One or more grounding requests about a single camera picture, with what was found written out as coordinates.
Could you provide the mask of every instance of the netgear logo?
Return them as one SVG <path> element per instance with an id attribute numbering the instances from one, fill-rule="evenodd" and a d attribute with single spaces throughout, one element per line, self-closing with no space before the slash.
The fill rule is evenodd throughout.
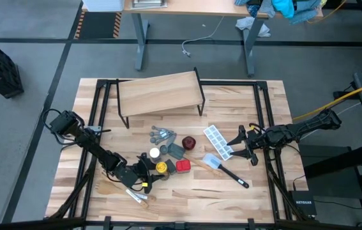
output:
<path id="1" fill-rule="evenodd" d="M 296 204 L 311 204 L 311 201 L 296 201 Z"/>

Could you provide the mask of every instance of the floor mat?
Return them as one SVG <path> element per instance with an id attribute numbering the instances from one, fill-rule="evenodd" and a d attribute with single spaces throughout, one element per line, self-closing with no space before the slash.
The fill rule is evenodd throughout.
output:
<path id="1" fill-rule="evenodd" d="M 118 38 L 121 13 L 82 12 L 75 39 Z"/>

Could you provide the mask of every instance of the concrete floor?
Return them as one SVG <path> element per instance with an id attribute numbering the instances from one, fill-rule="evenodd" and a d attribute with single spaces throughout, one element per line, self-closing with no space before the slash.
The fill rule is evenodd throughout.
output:
<path id="1" fill-rule="evenodd" d="M 67 38 L 80 0 L 0 0 L 0 38 Z M 220 17 L 143 15 L 151 23 L 148 38 L 191 39 L 210 34 Z M 241 40 L 235 17 L 222 22 L 216 40 Z M 362 42 L 362 13 L 341 10 L 318 24 L 288 25 L 285 19 L 266 22 L 269 41 Z M 129 15 L 123 15 L 120 38 L 135 38 Z M 0 48 L 21 71 L 25 93 L 11 100 L 0 96 L 0 218 L 9 200 L 17 172 L 34 132 L 50 83 L 65 44 L 0 43 Z M 82 77 L 153 77 L 199 69 L 207 79 L 246 79 L 243 48 L 239 45 L 187 45 L 188 58 L 180 45 L 148 45 L 144 70 L 133 68 L 136 45 L 73 44 L 57 86 L 52 107 L 71 109 Z M 256 46 L 259 80 L 283 80 L 292 116 L 332 101 L 331 93 L 343 90 L 352 74 L 362 70 L 362 48 Z M 336 111 L 354 105 L 345 102 Z M 340 115 L 337 131 L 318 131 L 304 144 L 362 146 L 362 108 L 356 106 Z M 43 131 L 14 221 L 43 218 L 60 155 L 60 146 Z M 359 206 L 352 199 L 328 199 Z M 353 226 L 362 222 L 362 211 L 334 204 L 317 204 L 318 219 L 325 223 Z"/>

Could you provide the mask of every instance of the white cable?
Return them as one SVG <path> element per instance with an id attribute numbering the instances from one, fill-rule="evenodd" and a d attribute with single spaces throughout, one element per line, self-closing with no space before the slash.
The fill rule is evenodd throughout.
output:
<path id="1" fill-rule="evenodd" d="M 218 30 L 218 28 L 219 28 L 219 26 L 220 26 L 220 23 L 223 21 L 223 18 L 224 18 L 224 17 L 225 17 L 225 16 L 222 16 L 222 18 L 220 19 L 220 21 L 219 21 L 216 29 L 213 31 L 213 33 L 212 33 L 211 35 L 206 36 L 206 37 L 203 37 L 203 38 L 197 38 L 197 39 L 192 39 L 192 40 L 186 40 L 186 41 L 184 41 L 184 42 L 182 43 L 182 53 L 183 53 L 183 54 L 186 54 L 188 57 L 191 57 L 191 53 L 189 53 L 188 51 L 186 51 L 186 49 L 184 48 L 184 45 L 185 45 L 186 43 L 189 43 L 189 42 L 196 42 L 196 41 L 199 41 L 199 40 L 211 38 L 211 37 L 216 33 L 216 31 Z"/>
<path id="2" fill-rule="evenodd" d="M 343 111 L 339 112 L 337 115 L 340 115 L 341 113 L 343 113 L 343 112 L 345 112 L 345 111 L 348 111 L 349 109 L 352 109 L 352 108 L 354 108 L 355 106 L 360 105 L 360 104 L 361 104 L 361 102 L 356 103 L 355 105 L 352 105 L 352 106 L 344 109 Z M 304 137 L 302 137 L 302 138 L 300 139 L 300 141 L 303 140 L 304 138 L 308 137 L 309 135 L 312 135 L 312 134 L 315 133 L 316 131 L 318 131 L 318 130 L 314 130 L 313 132 L 310 132 L 309 134 L 305 135 Z"/>

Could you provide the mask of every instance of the red object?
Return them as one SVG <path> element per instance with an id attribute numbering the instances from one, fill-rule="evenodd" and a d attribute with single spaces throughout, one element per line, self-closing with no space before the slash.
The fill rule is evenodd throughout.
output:
<path id="1" fill-rule="evenodd" d="M 186 150 L 192 150 L 196 145 L 196 141 L 193 137 L 185 137 L 183 140 L 182 140 L 182 146 L 184 149 Z"/>
<path id="2" fill-rule="evenodd" d="M 176 162 L 176 171 L 178 173 L 188 173 L 191 171 L 191 162 L 189 160 L 178 160 Z"/>

